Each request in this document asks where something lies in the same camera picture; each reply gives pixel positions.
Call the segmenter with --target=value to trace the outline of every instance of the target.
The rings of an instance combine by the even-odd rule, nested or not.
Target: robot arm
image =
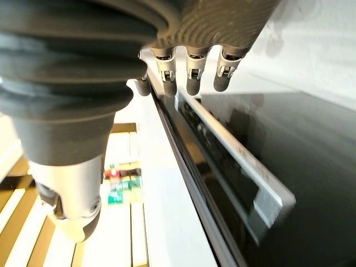
[[[175,47],[187,50],[195,95],[210,48],[221,45],[214,87],[227,89],[278,0],[2,0],[0,111],[10,115],[50,218],[76,242],[100,215],[99,187],[115,112],[135,79],[150,93],[140,49],[150,47],[167,95]]]

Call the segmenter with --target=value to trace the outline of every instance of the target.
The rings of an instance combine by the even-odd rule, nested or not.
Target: black glass surface
[[[176,111],[165,99],[230,250],[238,247],[255,267],[356,266],[356,113],[303,93],[202,95],[200,102],[296,198],[257,245],[231,199],[249,209],[258,188],[187,104]]]

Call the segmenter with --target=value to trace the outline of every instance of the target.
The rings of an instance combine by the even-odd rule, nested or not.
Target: white surface
[[[10,117],[0,113],[0,182],[22,155],[21,142]]]
[[[59,228],[55,228],[43,267],[71,266],[75,243]]]
[[[24,189],[15,189],[12,195],[10,196],[9,200],[6,202],[4,208],[0,212],[0,234],[10,219],[13,211],[17,207],[17,204],[20,202],[22,196],[24,194]]]
[[[225,93],[306,92],[356,110],[356,1],[282,0]],[[200,92],[213,88],[219,47],[209,53]],[[158,77],[150,51],[144,60]],[[186,87],[186,55],[176,50],[178,88]]]
[[[85,241],[82,266],[131,267],[130,242],[130,206],[103,206],[94,233]]]
[[[151,96],[142,97],[137,118],[146,238],[152,267],[216,266]]]
[[[42,210],[41,200],[38,196],[17,236],[5,267],[27,265],[45,218],[46,214]]]
[[[142,203],[131,204],[132,227],[132,266],[147,264],[144,228],[144,209]]]

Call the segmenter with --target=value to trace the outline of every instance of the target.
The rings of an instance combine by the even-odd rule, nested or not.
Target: wooden slat
[[[142,203],[131,204],[132,266],[147,264],[144,210]]]
[[[118,132],[136,132],[136,124],[135,123],[115,123],[112,125],[111,134]]]
[[[26,266],[46,218],[39,196],[36,198],[16,242],[9,254],[5,267]]]
[[[76,244],[76,247],[74,249],[71,267],[82,266],[84,247],[85,247],[85,242],[80,242],[80,243]]]
[[[102,207],[96,230],[85,241],[82,266],[131,267],[130,205]]]
[[[31,257],[29,258],[28,267],[39,267],[43,265],[54,230],[55,226],[53,222],[49,217],[46,217],[32,250]]]
[[[0,190],[0,212],[13,194],[13,190]]]
[[[25,189],[16,189],[16,190],[10,191],[10,192],[12,192],[12,194],[10,195],[4,208],[0,212],[0,234],[1,234],[2,230],[4,229],[4,227],[6,226],[6,223],[10,219],[16,206],[20,202],[20,200],[25,192]]]
[[[3,266],[11,252],[17,236],[36,199],[36,190],[28,188],[0,234],[0,266]]]
[[[75,243],[59,228],[55,228],[43,267],[71,266]]]
[[[22,156],[15,163],[15,165],[12,167],[12,169],[7,174],[7,176],[22,176],[27,174],[27,171],[28,171],[27,159],[24,156]]]

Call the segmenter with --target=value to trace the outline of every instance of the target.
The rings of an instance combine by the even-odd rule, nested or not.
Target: green object
[[[122,192],[111,191],[107,198],[107,203],[109,205],[122,204],[122,199]]]

